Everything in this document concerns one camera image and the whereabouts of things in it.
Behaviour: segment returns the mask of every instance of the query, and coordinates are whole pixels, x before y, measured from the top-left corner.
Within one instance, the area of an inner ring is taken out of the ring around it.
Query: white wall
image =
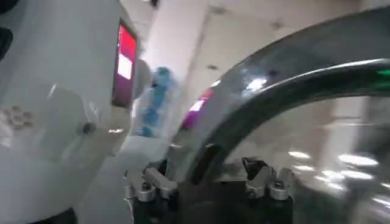
[[[193,68],[187,79],[186,111],[197,98],[232,66],[264,47],[274,39],[270,23],[232,12],[210,13]],[[217,71],[208,65],[218,67]]]
[[[356,0],[212,0],[226,9],[210,14],[193,62],[182,107],[185,114],[195,100],[221,75],[251,53],[300,29],[356,12]],[[216,65],[218,71],[207,69]]]
[[[154,21],[155,10],[149,1],[120,0],[120,2],[129,14],[138,37],[142,40],[143,45],[145,45],[149,37],[149,30]]]

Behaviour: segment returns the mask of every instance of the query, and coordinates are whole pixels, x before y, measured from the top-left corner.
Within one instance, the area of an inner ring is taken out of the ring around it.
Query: display screen
[[[135,36],[120,23],[112,95],[114,106],[128,108],[131,103],[136,48]]]

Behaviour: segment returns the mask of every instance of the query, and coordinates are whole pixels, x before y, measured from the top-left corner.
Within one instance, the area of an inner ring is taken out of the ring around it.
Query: bolt
[[[96,125],[92,122],[87,122],[84,124],[84,126],[82,127],[82,132],[85,134],[85,135],[89,135],[89,134],[92,134],[94,133],[96,129]]]
[[[147,183],[147,182],[142,183],[142,191],[148,191],[151,188],[152,188],[152,186],[149,183]]]
[[[275,188],[277,188],[277,189],[283,189],[283,188],[285,188],[285,184],[284,184],[283,181],[281,181],[281,180],[275,181],[275,182],[274,182],[274,186],[275,186]]]
[[[256,198],[256,193],[253,190],[250,190],[248,192],[248,197],[249,197],[249,199],[255,199]]]

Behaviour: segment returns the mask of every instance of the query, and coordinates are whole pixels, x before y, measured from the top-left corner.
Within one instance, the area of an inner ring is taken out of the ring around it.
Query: metal clamp
[[[272,167],[264,166],[257,173],[253,180],[247,181],[246,191],[252,199],[260,198],[265,195],[268,182],[274,178],[274,170]]]
[[[286,200],[293,186],[294,174],[290,169],[283,168],[276,180],[269,184],[269,195],[275,200]]]
[[[162,198],[169,199],[170,196],[177,190],[177,183],[167,179],[154,167],[145,169],[144,179],[160,190]]]
[[[139,201],[147,202],[155,198],[156,188],[147,183],[141,175],[127,177],[129,184],[125,185],[125,198],[137,198]]]

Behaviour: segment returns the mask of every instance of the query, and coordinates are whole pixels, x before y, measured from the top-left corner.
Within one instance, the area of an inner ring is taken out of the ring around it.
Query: black curved frame
[[[310,27],[254,53],[222,77],[185,141],[190,153],[170,177],[193,184],[212,177],[254,128],[289,108],[333,97],[389,96],[387,58],[390,7]],[[248,88],[256,79],[266,83]],[[210,144],[220,149],[205,165]]]

